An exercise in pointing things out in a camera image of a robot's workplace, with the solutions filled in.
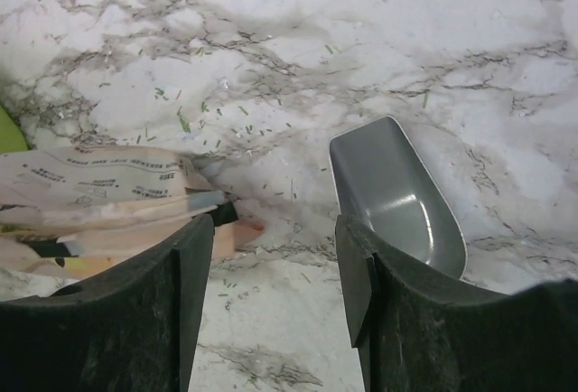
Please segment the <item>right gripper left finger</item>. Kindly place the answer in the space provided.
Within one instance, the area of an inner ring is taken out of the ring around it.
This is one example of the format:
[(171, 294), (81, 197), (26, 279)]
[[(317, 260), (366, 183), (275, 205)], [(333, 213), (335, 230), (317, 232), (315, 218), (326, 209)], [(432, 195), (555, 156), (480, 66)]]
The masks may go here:
[(3, 302), (1, 389), (187, 390), (213, 237), (203, 214), (98, 275)]

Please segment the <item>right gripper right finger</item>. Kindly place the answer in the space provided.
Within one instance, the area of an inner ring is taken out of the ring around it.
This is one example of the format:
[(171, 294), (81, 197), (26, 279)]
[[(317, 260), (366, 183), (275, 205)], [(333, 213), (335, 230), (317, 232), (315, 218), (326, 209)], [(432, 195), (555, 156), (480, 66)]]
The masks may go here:
[(449, 277), (357, 219), (335, 227), (352, 346), (368, 391), (574, 391), (577, 283), (507, 295)]

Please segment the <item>beige cat litter bag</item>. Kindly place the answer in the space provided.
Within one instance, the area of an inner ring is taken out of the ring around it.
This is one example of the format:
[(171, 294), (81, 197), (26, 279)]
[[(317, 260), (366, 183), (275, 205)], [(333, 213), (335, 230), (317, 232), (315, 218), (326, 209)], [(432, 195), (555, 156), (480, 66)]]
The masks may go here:
[(76, 146), (1, 156), (1, 267), (83, 279), (165, 240), (196, 216), (231, 258), (264, 232), (238, 216), (191, 158), (147, 146)]

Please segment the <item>metal litter scoop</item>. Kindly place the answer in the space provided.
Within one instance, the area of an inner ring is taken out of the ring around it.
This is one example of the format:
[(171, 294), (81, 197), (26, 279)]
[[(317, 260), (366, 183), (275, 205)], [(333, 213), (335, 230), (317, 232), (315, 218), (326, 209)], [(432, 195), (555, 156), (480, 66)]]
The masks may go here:
[(394, 117), (334, 136), (329, 157), (340, 213), (435, 270), (463, 277), (468, 253), (459, 223)]

